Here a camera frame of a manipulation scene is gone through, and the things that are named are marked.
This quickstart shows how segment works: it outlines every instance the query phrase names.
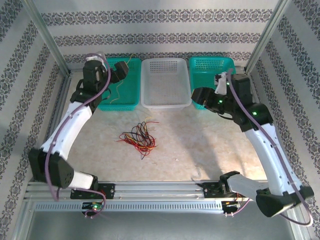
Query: plastic basket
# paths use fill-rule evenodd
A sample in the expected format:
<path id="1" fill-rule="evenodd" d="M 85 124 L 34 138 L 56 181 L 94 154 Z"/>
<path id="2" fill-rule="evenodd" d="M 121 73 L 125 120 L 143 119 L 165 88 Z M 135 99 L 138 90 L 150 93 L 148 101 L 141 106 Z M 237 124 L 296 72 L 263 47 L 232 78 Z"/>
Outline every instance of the plastic basket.
<path id="1" fill-rule="evenodd" d="M 115 69 L 115 64 L 121 61 L 129 61 L 129 57 L 114 57 L 108 58 L 110 68 Z M 128 63 L 129 72 L 125 79 L 111 84 L 109 86 L 111 91 L 110 98 L 103 100 L 98 108 L 102 111 L 133 111 L 139 103 L 140 96 L 140 78 L 141 78 L 141 60 L 139 58 L 131 58 Z M 102 94 L 102 99 L 110 95 L 109 91 Z"/>
<path id="2" fill-rule="evenodd" d="M 207 87 L 216 89 L 215 75 L 233 69 L 236 73 L 234 61 L 223 56 L 193 56 L 189 60 L 191 91 L 196 88 Z M 196 109 L 205 109 L 193 102 Z"/>
<path id="3" fill-rule="evenodd" d="M 142 61 L 141 104 L 150 111 L 182 110 L 191 104 L 187 62 L 183 58 Z"/>

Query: white floor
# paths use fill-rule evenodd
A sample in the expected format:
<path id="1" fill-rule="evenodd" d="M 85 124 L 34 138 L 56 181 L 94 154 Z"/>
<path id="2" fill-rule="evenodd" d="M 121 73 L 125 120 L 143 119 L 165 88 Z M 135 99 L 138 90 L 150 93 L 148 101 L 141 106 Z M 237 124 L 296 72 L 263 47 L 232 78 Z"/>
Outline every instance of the white floor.
<path id="1" fill-rule="evenodd" d="M 82 77 L 82 72 L 74 73 L 65 110 Z M 116 141 L 146 117 L 159 122 L 149 125 L 157 147 L 141 160 L 132 145 Z M 254 148 L 240 128 L 193 105 L 163 112 L 151 112 L 141 105 L 127 112 L 97 109 L 76 138 L 68 162 L 100 181 L 218 180 L 222 173 L 233 170 L 252 179 L 266 179 Z"/>

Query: green basket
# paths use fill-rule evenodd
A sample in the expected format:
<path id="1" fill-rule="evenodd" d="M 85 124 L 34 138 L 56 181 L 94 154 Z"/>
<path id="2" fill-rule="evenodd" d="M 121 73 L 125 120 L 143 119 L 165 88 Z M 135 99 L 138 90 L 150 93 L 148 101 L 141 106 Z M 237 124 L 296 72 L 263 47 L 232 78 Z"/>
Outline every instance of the green basket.
<path id="1" fill-rule="evenodd" d="M 196 88 L 207 87 L 216 89 L 215 75 L 233 69 L 236 73 L 234 61 L 223 56 L 193 56 L 189 60 L 191 92 Z M 192 101 L 196 109 L 205 109 L 204 106 Z"/>
<path id="2" fill-rule="evenodd" d="M 115 68 L 115 64 L 121 61 L 129 61 L 129 57 L 113 57 L 108 58 L 110 68 Z M 139 58 L 131 58 L 128 63 L 129 72 L 126 78 L 111 84 L 109 89 L 111 91 L 110 98 L 103 100 L 98 108 L 102 111 L 133 111 L 139 103 L 140 98 L 140 78 L 141 78 L 141 60 Z M 102 94 L 102 99 L 107 98 L 110 92 L 107 90 Z"/>

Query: white basket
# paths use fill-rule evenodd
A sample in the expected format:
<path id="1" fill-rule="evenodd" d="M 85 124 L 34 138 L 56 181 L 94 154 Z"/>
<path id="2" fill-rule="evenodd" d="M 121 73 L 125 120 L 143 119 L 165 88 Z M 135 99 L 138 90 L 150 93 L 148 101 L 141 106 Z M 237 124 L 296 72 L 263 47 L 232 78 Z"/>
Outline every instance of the white basket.
<path id="1" fill-rule="evenodd" d="M 187 62 L 183 58 L 142 61 L 141 104 L 150 111 L 182 110 L 191 104 Z"/>

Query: robotic arm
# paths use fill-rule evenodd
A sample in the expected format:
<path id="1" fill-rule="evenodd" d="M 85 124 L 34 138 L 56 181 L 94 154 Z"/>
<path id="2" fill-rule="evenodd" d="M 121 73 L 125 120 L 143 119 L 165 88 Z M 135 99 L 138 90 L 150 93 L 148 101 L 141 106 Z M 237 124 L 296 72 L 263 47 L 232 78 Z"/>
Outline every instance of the robotic arm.
<path id="1" fill-rule="evenodd" d="M 29 152 L 28 157 L 34 180 L 47 182 L 45 159 L 50 146 L 53 144 L 49 153 L 49 175 L 52 185 L 59 188 L 98 190 L 98 178 L 91 174 L 75 171 L 67 163 L 67 159 L 77 135 L 103 100 L 102 96 L 98 96 L 87 105 L 80 106 L 104 88 L 107 84 L 107 74 L 110 74 L 110 84 L 117 83 L 127 76 L 129 69 L 124 61 L 118 62 L 114 66 L 116 70 L 110 69 L 110 72 L 107 73 L 99 57 L 87 58 L 83 67 L 83 79 L 78 82 L 70 99 L 67 112 L 60 124 L 40 149 L 32 148 Z M 63 126 L 63 131 L 58 135 L 56 141 L 53 142 L 58 129 L 67 118 L 70 119 Z"/>
<path id="2" fill-rule="evenodd" d="M 61 123 L 40 149 L 33 148 L 29 152 L 28 157 L 34 180 L 47 182 L 45 160 L 49 154 L 48 169 L 53 186 L 84 189 L 88 192 L 98 190 L 98 177 L 75 171 L 67 163 L 67 159 L 81 128 L 90 119 L 103 99 L 100 95 L 88 104 L 84 105 L 84 103 L 93 96 L 97 96 L 105 88 L 107 74 L 110 75 L 111 84 L 117 83 L 127 76 L 129 69 L 125 62 L 116 63 L 115 68 L 116 70 L 110 69 L 110 72 L 107 73 L 99 57 L 87 58 L 83 68 L 83 79 L 79 81 L 76 91 L 72 94 L 71 103 Z M 259 209 L 267 217 L 280 214 L 301 204 L 301 200 L 312 197 L 314 195 L 312 188 L 303 186 L 290 167 L 277 139 L 273 119 L 268 108 L 264 104 L 253 103 L 249 78 L 244 74 L 234 74 L 231 79 L 232 86 L 234 86 L 242 107 L 250 113 L 250 116 L 262 127 L 263 131 L 241 109 L 228 85 L 230 83 L 226 83 L 225 80 L 221 82 L 226 85 L 223 94 L 215 93 L 212 88 L 200 87 L 193 91 L 192 99 L 220 116 L 225 113 L 232 116 L 232 120 L 239 125 L 241 131 L 245 133 L 256 150 L 268 183 L 260 183 L 244 177 L 237 171 L 232 171 L 220 176 L 218 189 L 215 191 L 223 193 L 226 197 L 233 192 L 240 193 L 255 200 Z M 64 123 L 63 131 L 57 137 L 56 135 Z M 281 160 L 284 160 L 285 168 L 281 164 Z"/>
<path id="3" fill-rule="evenodd" d="M 206 109 L 220 116 L 224 113 L 232 116 L 232 120 L 240 126 L 241 131 L 252 143 L 268 180 L 268 183 L 260 183 L 244 177 L 237 171 L 232 171 L 220 177 L 220 185 L 223 187 L 219 190 L 225 194 L 240 193 L 255 200 L 265 216 L 273 217 L 301 203 L 293 185 L 304 200 L 312 197 L 314 192 L 310 186 L 302 185 L 290 167 L 277 139 L 276 129 L 268 108 L 262 103 L 253 103 L 249 78 L 245 74 L 234 74 L 231 77 L 232 86 L 234 86 L 235 93 L 243 107 L 261 125 L 264 132 L 244 113 L 235 100 L 230 84 L 226 84 L 225 81 L 221 82 L 226 85 L 226 94 L 218 94 L 212 88 L 200 87 L 193 91 L 191 98 L 197 104 L 203 105 Z M 216 75 L 215 78 L 219 82 L 221 76 Z M 276 148 L 286 169 L 281 164 Z"/>

